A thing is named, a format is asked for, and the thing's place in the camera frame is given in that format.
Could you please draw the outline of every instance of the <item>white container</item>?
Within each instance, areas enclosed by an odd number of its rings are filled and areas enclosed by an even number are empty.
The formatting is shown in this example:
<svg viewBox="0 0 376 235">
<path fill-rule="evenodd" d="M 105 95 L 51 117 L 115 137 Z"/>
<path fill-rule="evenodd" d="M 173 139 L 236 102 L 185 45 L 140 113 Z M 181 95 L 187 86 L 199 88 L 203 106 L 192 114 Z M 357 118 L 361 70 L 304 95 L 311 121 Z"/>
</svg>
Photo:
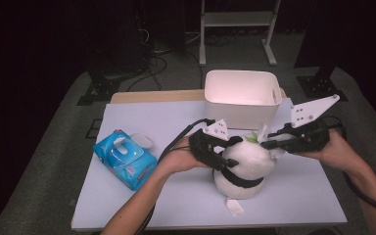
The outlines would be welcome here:
<svg viewBox="0 0 376 235">
<path fill-rule="evenodd" d="M 207 73 L 206 118 L 224 118 L 232 129 L 270 126 L 282 102 L 274 74 L 251 70 L 211 70 Z"/>
</svg>

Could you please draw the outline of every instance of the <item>blue wipes package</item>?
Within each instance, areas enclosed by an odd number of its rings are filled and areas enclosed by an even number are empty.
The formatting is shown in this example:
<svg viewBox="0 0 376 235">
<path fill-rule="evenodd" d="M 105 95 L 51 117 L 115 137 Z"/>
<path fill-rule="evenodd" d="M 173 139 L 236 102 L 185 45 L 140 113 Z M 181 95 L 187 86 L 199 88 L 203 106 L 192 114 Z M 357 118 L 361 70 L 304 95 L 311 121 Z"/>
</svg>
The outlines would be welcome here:
<svg viewBox="0 0 376 235">
<path fill-rule="evenodd" d="M 158 160 L 122 130 L 93 146 L 100 161 L 130 190 L 138 190 L 157 167 Z"/>
</svg>

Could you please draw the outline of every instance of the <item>white tabletop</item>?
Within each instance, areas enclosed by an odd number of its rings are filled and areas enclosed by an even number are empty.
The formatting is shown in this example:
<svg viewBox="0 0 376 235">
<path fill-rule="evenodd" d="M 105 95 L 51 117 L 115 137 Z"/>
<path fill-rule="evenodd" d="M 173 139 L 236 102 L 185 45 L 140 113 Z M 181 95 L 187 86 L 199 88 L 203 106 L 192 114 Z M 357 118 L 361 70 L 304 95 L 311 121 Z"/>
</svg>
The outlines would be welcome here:
<svg viewBox="0 0 376 235">
<path fill-rule="evenodd" d="M 272 122 L 277 130 L 290 122 L 290 99 L 283 99 Z M 204 118 L 205 101 L 109 104 L 97 142 L 122 129 L 154 141 L 159 157 L 188 124 Z M 247 133 L 229 130 L 230 135 Z M 71 221 L 73 230 L 101 229 L 131 197 L 123 185 L 93 155 Z M 251 199 L 239 200 L 245 210 L 233 216 L 226 197 L 214 185 L 212 171 L 195 168 L 174 174 L 165 184 L 147 229 L 221 228 L 336 224 L 347 222 L 319 161 L 286 154 Z"/>
</svg>

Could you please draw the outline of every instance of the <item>plush toy head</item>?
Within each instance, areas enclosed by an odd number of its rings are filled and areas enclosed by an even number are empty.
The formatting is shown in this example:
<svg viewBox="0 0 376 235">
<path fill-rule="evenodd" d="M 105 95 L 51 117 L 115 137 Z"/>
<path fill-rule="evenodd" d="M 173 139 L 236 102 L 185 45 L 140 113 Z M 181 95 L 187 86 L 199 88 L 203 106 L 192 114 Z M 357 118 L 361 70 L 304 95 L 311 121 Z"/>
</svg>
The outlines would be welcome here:
<svg viewBox="0 0 376 235">
<path fill-rule="evenodd" d="M 222 194 L 232 199 L 252 198 L 261 188 L 264 177 L 276 167 L 277 158 L 284 151 L 268 151 L 259 142 L 264 141 L 264 133 L 257 136 L 242 136 L 243 141 L 227 147 L 222 156 L 237 161 L 231 168 L 214 171 L 215 185 Z"/>
</svg>

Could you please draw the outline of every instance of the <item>person's right arm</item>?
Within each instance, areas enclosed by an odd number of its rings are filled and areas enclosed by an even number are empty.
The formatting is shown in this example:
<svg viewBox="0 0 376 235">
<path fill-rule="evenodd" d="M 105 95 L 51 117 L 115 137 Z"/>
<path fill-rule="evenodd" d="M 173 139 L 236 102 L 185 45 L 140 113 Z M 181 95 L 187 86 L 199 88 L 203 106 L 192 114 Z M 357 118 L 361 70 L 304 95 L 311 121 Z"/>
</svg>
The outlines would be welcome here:
<svg viewBox="0 0 376 235">
<path fill-rule="evenodd" d="M 330 142 L 322 151 L 300 153 L 300 155 L 318 159 L 342 170 L 359 191 L 376 201 L 376 174 L 335 129 L 330 130 Z M 362 200 L 359 201 L 370 233 L 376 234 L 376 208 Z"/>
</svg>

